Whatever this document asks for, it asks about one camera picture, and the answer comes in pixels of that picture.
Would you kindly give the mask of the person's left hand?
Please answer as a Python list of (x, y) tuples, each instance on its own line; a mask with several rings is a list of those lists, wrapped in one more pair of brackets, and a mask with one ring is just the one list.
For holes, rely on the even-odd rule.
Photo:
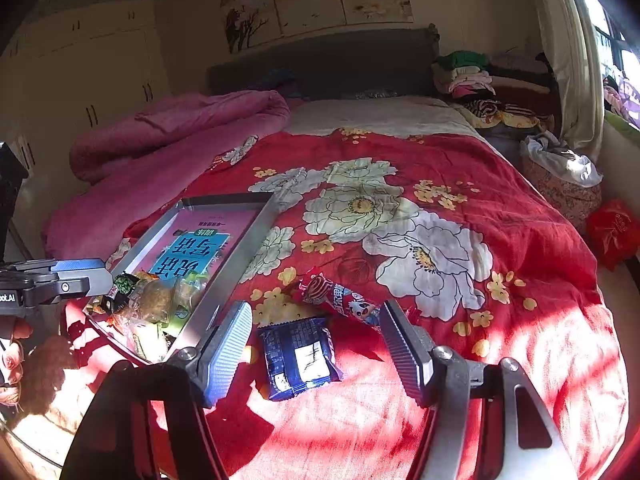
[(21, 341), (32, 336), (32, 326), (22, 318), (1, 318), (1, 404), (15, 408), (20, 403), (20, 381), (24, 375)]

